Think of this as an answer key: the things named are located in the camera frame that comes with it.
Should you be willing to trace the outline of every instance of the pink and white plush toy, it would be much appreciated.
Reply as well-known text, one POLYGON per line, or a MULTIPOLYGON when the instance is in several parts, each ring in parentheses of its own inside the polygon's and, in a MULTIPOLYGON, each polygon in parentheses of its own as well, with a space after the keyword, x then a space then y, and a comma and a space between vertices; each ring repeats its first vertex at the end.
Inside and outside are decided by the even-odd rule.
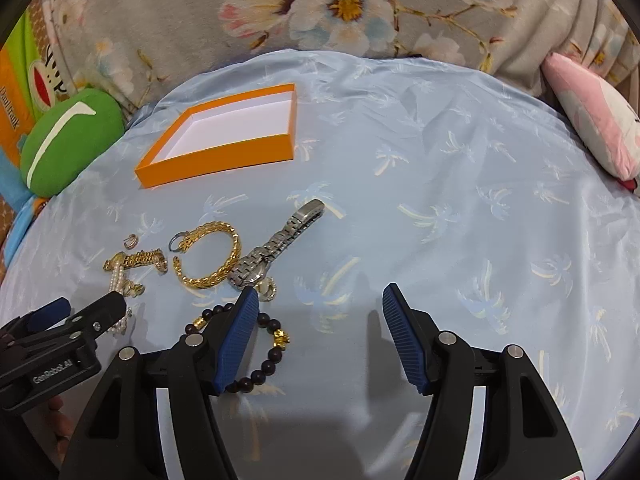
POLYGON ((596 160, 640 194, 640 119, 629 103, 603 78, 561 54, 548 56, 542 71, 596 160))

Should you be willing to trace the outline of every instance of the metal screw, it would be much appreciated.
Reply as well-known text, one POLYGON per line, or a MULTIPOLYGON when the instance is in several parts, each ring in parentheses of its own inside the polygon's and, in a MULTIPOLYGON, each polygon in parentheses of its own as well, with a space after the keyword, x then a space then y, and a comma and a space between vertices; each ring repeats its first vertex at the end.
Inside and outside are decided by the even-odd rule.
POLYGON ((524 350, 518 345, 509 345, 507 347, 507 354, 515 359, 520 359, 524 355, 524 350))
POLYGON ((198 346, 204 341, 202 334, 189 334, 184 342, 187 343, 187 346, 198 346))
POLYGON ((136 354, 136 351, 130 346, 125 346, 122 350, 118 352, 118 357, 123 361, 128 361, 136 354))
POLYGON ((451 332, 440 332, 440 334, 438 335, 438 340, 443 345, 453 345, 453 343, 455 343, 458 338, 451 332))

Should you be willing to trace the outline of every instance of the light blue bed sheet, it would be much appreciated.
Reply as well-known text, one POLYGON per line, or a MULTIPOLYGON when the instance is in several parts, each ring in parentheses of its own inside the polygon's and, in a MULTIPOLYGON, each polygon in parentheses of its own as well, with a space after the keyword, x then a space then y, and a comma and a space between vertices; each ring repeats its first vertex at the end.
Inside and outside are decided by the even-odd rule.
MULTIPOLYGON (((274 263, 278 296, 262 304, 292 338, 284 360, 251 395, 214 400, 239 478, 403 478, 429 400, 406 382, 382 317, 389 282, 472 346, 523 346, 587 478, 603 471, 640 414, 638 202, 554 111, 464 68, 285 51, 195 77, 47 205, 0 288, 0 323, 59 296, 80 309, 105 294, 102 263, 130 233, 136 250, 166 250, 173 234, 224 220, 244 254, 312 198, 326 215, 274 263), (286 82, 299 94, 295 160, 140 188, 133 168, 185 108, 286 82)), ((185 272, 212 272, 228 247, 225 235, 204 238, 185 272)), ((203 308, 238 295, 226 283, 187 290, 171 269, 130 277, 146 292, 127 300, 127 333, 100 339, 104 364, 126 344, 170 347, 203 308)), ((258 333, 241 372, 269 346, 258 333)), ((73 416, 95 382, 66 394, 73 416)), ((179 479, 167 406, 161 392, 179 479)), ((481 407, 478 391, 462 479, 481 407)))

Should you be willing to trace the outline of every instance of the open box lid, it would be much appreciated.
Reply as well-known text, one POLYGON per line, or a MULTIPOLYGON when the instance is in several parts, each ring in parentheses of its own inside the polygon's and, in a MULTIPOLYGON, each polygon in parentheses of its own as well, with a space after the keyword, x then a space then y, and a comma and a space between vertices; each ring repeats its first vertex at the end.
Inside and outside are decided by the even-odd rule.
POLYGON ((285 84, 187 108, 135 168, 143 187, 292 160, 296 88, 285 84))

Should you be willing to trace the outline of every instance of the dark beaded bracelet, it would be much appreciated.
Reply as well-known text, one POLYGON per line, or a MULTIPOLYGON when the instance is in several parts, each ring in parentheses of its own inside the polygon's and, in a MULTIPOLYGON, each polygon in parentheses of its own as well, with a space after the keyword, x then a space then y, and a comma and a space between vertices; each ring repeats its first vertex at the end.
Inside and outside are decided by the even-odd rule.
MULTIPOLYGON (((202 311, 202 315, 197 317, 193 323, 189 323, 184 327, 187 334, 193 334, 203 329, 207 323, 220 312, 228 312, 234 307, 233 303, 227 303, 225 306, 216 305, 213 309, 206 308, 202 311)), ((267 352, 267 360, 262 362, 259 370, 251 372, 250 377, 243 377, 237 381, 233 381, 226 387, 226 391, 230 394, 238 392, 250 393, 255 386, 264 384, 267 376, 273 375, 276 371, 276 364, 282 361, 282 352, 284 352, 287 343, 289 343, 289 334, 284 332, 281 323, 277 319, 271 319, 269 314, 261 312, 257 319, 260 328, 266 328, 267 332, 273 335, 273 348, 267 352)))

